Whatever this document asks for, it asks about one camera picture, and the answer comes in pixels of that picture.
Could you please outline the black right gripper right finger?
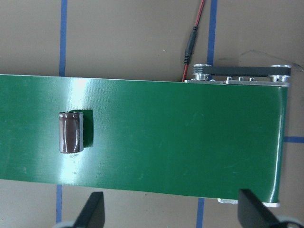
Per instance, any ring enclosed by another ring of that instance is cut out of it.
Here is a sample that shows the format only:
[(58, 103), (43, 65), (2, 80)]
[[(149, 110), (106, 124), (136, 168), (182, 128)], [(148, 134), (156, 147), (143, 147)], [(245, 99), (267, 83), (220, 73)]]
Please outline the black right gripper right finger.
[(239, 190), (237, 212), (243, 228), (272, 228), (279, 224), (274, 214), (249, 189)]

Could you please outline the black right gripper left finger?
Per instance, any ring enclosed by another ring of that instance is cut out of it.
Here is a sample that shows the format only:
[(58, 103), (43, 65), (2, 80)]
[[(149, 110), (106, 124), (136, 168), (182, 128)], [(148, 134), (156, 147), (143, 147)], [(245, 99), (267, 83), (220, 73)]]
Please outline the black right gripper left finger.
[(83, 209), (72, 225), (73, 228), (103, 228), (105, 225), (105, 203), (102, 191), (91, 193)]

